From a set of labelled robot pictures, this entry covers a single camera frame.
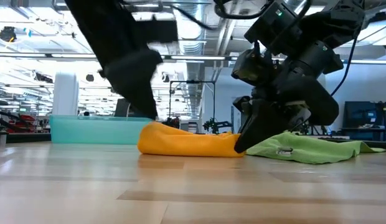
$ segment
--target orange towel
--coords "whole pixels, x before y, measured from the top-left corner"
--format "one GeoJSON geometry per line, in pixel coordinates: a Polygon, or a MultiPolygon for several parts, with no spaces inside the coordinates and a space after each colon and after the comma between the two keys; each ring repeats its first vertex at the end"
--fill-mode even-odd
{"type": "Polygon", "coordinates": [[[165,156],[243,157],[234,147],[238,134],[193,134],[152,122],[143,128],[138,149],[142,154],[165,156]]]}

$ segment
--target plastic container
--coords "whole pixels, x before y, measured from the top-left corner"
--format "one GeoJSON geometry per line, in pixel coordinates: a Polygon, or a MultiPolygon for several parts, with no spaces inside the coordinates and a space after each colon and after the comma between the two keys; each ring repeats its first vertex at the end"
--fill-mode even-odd
{"type": "Polygon", "coordinates": [[[91,116],[50,116],[53,143],[129,144],[138,143],[139,134],[150,119],[91,116]]]}

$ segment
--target light green towel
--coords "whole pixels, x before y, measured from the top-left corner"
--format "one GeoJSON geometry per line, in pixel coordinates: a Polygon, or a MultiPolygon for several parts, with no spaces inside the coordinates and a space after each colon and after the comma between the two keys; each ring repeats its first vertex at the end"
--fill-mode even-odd
{"type": "Polygon", "coordinates": [[[344,161],[361,152],[385,151],[370,148],[361,141],[335,143],[285,132],[249,148],[247,154],[307,164],[324,164],[344,161]]]}

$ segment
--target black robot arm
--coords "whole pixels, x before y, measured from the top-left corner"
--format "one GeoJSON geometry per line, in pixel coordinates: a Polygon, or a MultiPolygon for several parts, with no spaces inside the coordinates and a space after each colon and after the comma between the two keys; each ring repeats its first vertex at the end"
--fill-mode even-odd
{"type": "Polygon", "coordinates": [[[150,80],[162,58],[149,42],[178,40],[176,21],[135,21],[123,1],[65,0],[113,89],[148,118],[157,116],[150,80]]]}
{"type": "Polygon", "coordinates": [[[237,152],[292,128],[290,121],[302,107],[310,110],[309,122],[315,125],[330,125],[339,114],[337,102],[316,79],[344,68],[333,49],[359,35],[364,0],[329,1],[322,12],[303,17],[311,2],[297,15],[283,0],[268,1],[245,34],[255,47],[239,56],[232,76],[254,89],[250,101],[234,103],[248,116],[237,152]],[[267,48],[264,55],[258,41],[267,48]],[[272,54],[287,58],[279,63],[272,54]]]}

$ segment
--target black cable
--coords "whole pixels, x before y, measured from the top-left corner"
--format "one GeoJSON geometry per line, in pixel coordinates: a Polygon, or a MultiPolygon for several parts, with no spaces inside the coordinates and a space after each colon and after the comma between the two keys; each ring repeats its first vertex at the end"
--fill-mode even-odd
{"type": "Polygon", "coordinates": [[[352,44],[351,53],[349,54],[349,58],[348,58],[347,68],[345,69],[345,74],[344,74],[341,82],[338,84],[338,86],[331,93],[331,96],[334,96],[334,94],[337,93],[338,89],[340,89],[340,87],[342,86],[342,84],[344,83],[345,79],[348,76],[349,67],[351,66],[352,58],[354,56],[354,50],[355,50],[356,42],[357,42],[357,37],[354,39],[354,43],[352,44]]]}
{"type": "Polygon", "coordinates": [[[217,16],[224,18],[224,19],[255,19],[262,15],[264,10],[261,10],[260,12],[252,15],[236,15],[236,14],[229,14],[226,12],[226,8],[224,4],[230,2],[231,0],[218,0],[215,1],[215,7],[214,11],[217,16]]]}
{"type": "Polygon", "coordinates": [[[199,25],[203,29],[206,29],[206,30],[218,30],[218,27],[217,28],[213,28],[213,27],[208,26],[207,24],[204,24],[203,22],[199,21],[194,16],[190,15],[185,10],[183,10],[183,9],[181,9],[179,7],[176,7],[176,6],[173,6],[173,5],[170,5],[170,7],[175,9],[175,10],[178,10],[182,15],[184,15],[185,17],[187,17],[188,19],[190,19],[192,22],[196,23],[197,25],[199,25]]]}

